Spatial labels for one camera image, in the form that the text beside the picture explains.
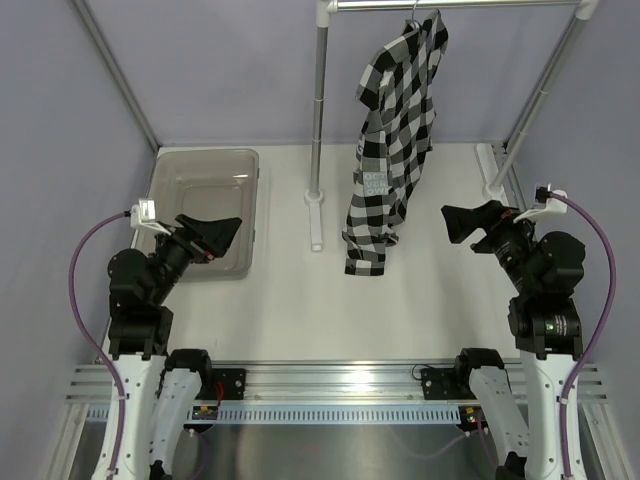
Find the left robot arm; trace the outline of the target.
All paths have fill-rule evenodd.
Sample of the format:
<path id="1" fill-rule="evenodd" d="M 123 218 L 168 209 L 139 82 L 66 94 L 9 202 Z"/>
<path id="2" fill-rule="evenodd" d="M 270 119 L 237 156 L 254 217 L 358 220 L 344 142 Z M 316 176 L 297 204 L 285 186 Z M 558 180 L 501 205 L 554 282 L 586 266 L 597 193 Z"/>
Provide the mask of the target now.
<path id="1" fill-rule="evenodd" d="M 180 214 L 175 222 L 152 253 L 125 249 L 107 267 L 113 387 L 96 479 L 171 478 L 187 412 L 214 389 L 207 351 L 168 349 L 173 313 L 164 302 L 190 265 L 227 253 L 242 221 Z"/>

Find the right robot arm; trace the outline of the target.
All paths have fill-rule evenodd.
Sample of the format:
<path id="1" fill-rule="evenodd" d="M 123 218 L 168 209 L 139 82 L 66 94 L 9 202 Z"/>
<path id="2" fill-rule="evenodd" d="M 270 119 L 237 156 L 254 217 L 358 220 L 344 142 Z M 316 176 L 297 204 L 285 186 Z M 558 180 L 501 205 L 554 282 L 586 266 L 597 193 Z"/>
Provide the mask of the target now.
<path id="1" fill-rule="evenodd" d="M 441 212 L 453 244 L 484 231 L 472 251 L 495 255 L 518 292 L 509 302 L 508 323 L 524 371 L 528 414 L 515 403 L 497 351 L 462 350 L 452 374 L 456 391 L 480 402 L 498 453 L 496 478 L 585 478 L 572 373 L 583 356 L 572 295 L 584 276 L 584 245 L 561 231 L 537 239 L 529 213 L 495 200 Z"/>

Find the black white checked shirt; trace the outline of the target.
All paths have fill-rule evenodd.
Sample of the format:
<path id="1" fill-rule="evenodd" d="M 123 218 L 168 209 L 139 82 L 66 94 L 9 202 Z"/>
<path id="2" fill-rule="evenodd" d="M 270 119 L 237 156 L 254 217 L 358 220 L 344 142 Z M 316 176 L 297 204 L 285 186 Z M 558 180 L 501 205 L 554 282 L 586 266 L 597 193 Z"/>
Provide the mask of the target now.
<path id="1" fill-rule="evenodd" d="M 379 49 L 362 74 L 356 99 L 368 112 L 356 145 L 354 190 L 342 230 L 347 275 L 383 275 L 387 250 L 399 241 L 432 150 L 433 82 L 448 41 L 442 14 L 433 10 L 421 22 L 406 22 L 401 35 Z"/>

